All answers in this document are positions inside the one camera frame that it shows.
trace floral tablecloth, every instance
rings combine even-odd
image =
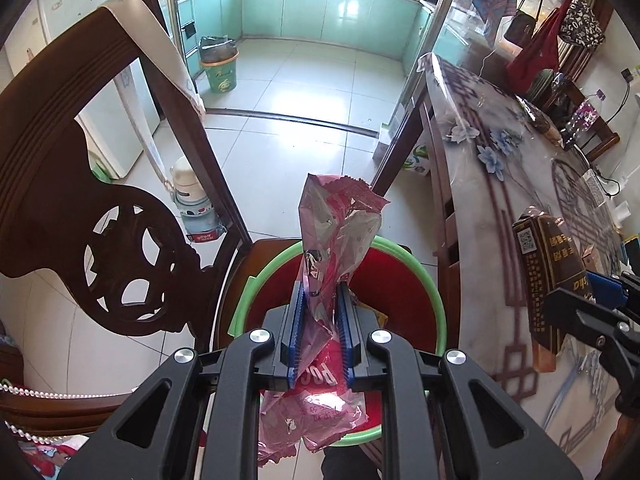
[[[563,217],[579,251],[595,244],[607,272],[619,272],[620,239],[597,207],[577,157],[526,120],[517,101],[477,75],[422,58],[444,147],[460,249],[460,348],[570,453],[611,409],[617,383],[597,351],[568,336],[557,370],[539,374],[512,224],[533,205]],[[424,142],[414,152],[426,153]]]

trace dining table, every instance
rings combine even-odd
[[[618,384],[599,352],[570,335],[555,371],[534,369],[524,248],[512,226],[530,206],[563,218],[578,254],[593,245],[607,275],[620,273],[622,240],[581,158],[540,134],[510,92],[432,53],[418,69],[372,187],[384,195],[402,168],[428,169],[434,217],[425,229],[436,237],[447,347],[471,356],[571,454],[613,409]]]

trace red bag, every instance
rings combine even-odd
[[[531,42],[507,65],[507,78],[514,93],[526,94],[541,70],[558,70],[558,33],[569,5],[571,0],[564,0],[554,9]]]

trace plastic bag liner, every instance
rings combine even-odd
[[[388,203],[363,180],[309,175],[302,192],[303,258],[298,279],[309,309],[298,378],[286,393],[265,392],[258,424],[258,464],[313,452],[367,421],[364,394],[348,389],[334,326],[335,287],[351,279],[382,224]]]
[[[198,44],[198,52],[202,63],[217,63],[230,59],[238,53],[236,40],[228,36],[203,36]]]

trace plastic water bottle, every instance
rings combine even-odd
[[[206,195],[193,169],[182,156],[171,168],[174,181],[174,203],[192,242],[210,242],[220,238],[226,228],[220,221],[211,200]]]

